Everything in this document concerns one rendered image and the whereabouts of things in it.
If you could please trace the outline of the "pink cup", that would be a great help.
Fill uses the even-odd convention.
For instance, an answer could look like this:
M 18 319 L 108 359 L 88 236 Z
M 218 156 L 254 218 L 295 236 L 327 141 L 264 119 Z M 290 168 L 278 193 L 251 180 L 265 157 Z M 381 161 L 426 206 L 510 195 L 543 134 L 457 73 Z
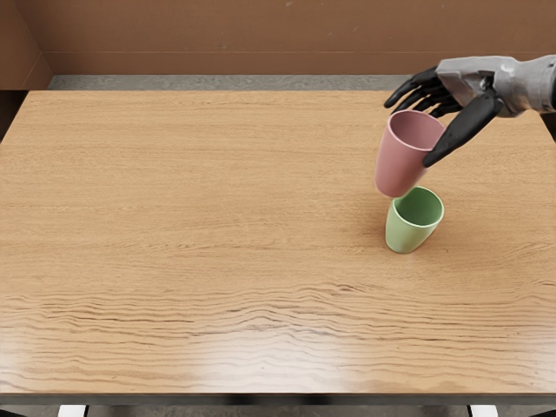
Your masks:
M 422 161 L 445 130 L 438 119 L 420 111 L 393 113 L 378 150 L 375 187 L 388 197 L 405 195 L 427 172 Z

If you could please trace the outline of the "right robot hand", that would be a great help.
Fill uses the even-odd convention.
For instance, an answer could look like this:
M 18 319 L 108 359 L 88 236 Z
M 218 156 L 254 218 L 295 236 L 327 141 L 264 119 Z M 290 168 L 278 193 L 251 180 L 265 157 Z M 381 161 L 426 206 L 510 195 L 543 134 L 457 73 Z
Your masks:
M 440 118 L 454 113 L 423 159 L 429 168 L 473 139 L 496 117 L 539 114 L 556 142 L 556 55 L 519 61 L 511 56 L 467 56 L 440 61 L 407 79 L 384 102 Z

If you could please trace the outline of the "green cup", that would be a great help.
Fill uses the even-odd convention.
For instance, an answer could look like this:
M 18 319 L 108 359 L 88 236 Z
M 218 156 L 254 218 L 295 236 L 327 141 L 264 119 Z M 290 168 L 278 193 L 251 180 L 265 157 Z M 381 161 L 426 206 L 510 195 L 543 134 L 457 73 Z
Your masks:
M 432 190 L 416 186 L 391 201 L 385 240 L 398 254 L 415 251 L 436 230 L 445 214 L 442 200 Z

